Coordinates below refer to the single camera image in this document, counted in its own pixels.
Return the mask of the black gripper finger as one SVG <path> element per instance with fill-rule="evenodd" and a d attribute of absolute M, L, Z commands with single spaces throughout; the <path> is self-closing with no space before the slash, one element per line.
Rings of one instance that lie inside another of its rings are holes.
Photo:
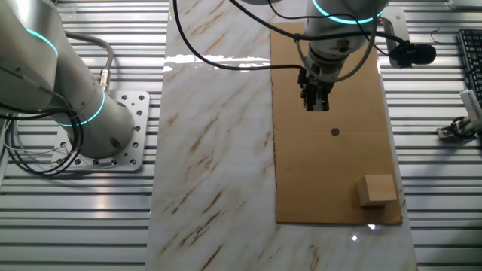
<path fill-rule="evenodd" d="M 315 106 L 315 91 L 312 88 L 303 88 L 302 99 L 306 111 L 313 111 Z"/>
<path fill-rule="evenodd" d="M 329 111 L 329 93 L 330 90 L 316 91 L 316 103 L 314 105 L 314 111 Z"/>

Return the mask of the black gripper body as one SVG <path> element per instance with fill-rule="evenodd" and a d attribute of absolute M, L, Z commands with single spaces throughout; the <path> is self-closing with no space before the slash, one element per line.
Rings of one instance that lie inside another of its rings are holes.
<path fill-rule="evenodd" d="M 328 83 L 316 79 L 306 69 L 301 69 L 299 71 L 297 83 L 301 88 L 300 97 L 303 99 L 307 98 L 309 87 L 314 87 L 317 95 L 323 96 L 325 99 L 329 97 L 329 94 L 334 88 L 334 83 Z"/>

